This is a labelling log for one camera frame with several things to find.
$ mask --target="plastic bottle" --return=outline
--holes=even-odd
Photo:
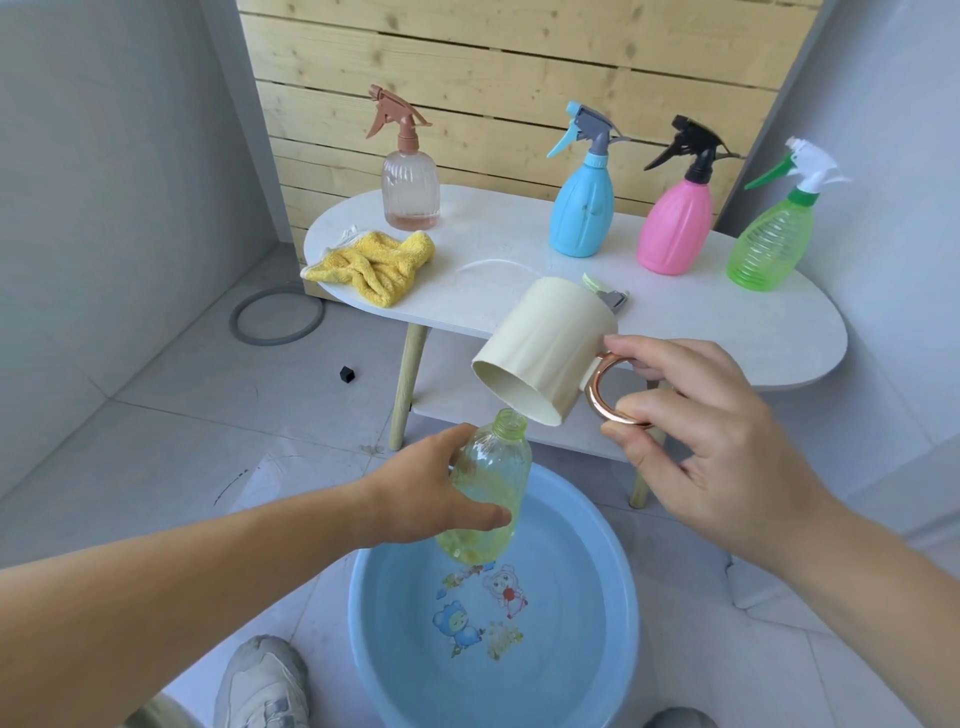
[[[792,150],[774,169],[746,185],[754,189],[778,177],[803,175],[786,200],[763,212],[733,245],[727,276],[752,291],[772,291],[790,275],[804,256],[813,232],[813,204],[831,182],[850,182],[833,157],[803,139],[790,137]]]
[[[666,192],[650,210],[640,229],[636,260],[647,270],[665,276],[686,273],[703,250],[713,227],[713,200],[709,181],[717,159],[736,157],[728,149],[717,155],[717,147],[727,148],[716,133],[686,116],[675,116],[677,134],[673,143],[650,162],[644,171],[659,167],[672,157],[695,155],[684,181]]]
[[[450,482],[464,495],[502,505],[513,515],[509,525],[493,531],[458,528],[437,536],[443,550],[462,564],[495,561],[514,538],[534,460],[530,443],[523,436],[526,428],[527,418],[512,409],[501,409],[490,425],[473,433],[460,453]]]
[[[607,171],[607,148],[630,141],[602,113],[571,101],[566,112],[570,127],[548,157],[554,157],[574,140],[591,139],[583,166],[564,183],[550,214],[550,247],[572,257],[594,255],[603,245],[613,221],[613,182]],[[611,138],[611,132],[618,136]]]
[[[420,151],[417,137],[417,123],[424,127],[431,124],[410,104],[378,85],[370,87],[370,95],[376,101],[376,118],[367,139],[388,122],[396,121],[400,126],[397,149],[383,160],[384,217],[398,230],[432,228],[440,220],[440,179],[437,165]]]

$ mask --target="yellow towel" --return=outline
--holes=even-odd
[[[410,290],[417,269],[435,251],[425,232],[414,232],[402,243],[386,232],[366,232],[345,248],[334,248],[300,275],[307,280],[349,283],[370,303],[389,308]]]

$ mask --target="mug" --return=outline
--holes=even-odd
[[[542,278],[473,357],[473,372],[501,400],[543,425],[561,425],[586,392],[601,417],[649,427],[600,396],[603,374],[628,360],[604,351],[609,333],[617,333],[616,319],[596,294],[566,279]]]

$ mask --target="clear pink spray bottle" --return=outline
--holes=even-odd
[[[640,229],[636,260],[644,268],[665,276],[686,273],[707,241],[713,225],[713,200],[709,181],[717,159],[735,157],[730,150],[717,155],[726,144],[710,129],[686,116],[676,116],[678,130],[671,144],[644,170],[659,167],[672,157],[695,155],[684,180],[670,189],[650,210]]]

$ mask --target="green bottle cap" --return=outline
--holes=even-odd
[[[794,187],[790,190],[790,194],[786,196],[786,199],[801,207],[813,207],[818,197],[820,197],[819,192],[804,192],[799,187]]]
[[[504,440],[520,440],[527,430],[527,418],[507,407],[496,413],[493,420],[493,434]]]

